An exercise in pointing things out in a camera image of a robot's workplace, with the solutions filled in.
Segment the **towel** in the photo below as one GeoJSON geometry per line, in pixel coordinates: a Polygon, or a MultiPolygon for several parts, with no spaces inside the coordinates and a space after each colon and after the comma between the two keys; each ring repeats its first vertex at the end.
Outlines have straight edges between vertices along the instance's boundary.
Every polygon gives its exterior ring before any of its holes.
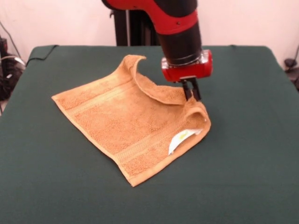
{"type": "Polygon", "coordinates": [[[52,97],[133,187],[186,153],[211,127],[205,106],[186,101],[183,88],[156,85],[137,71],[145,59],[128,55],[110,75],[52,97]]]}

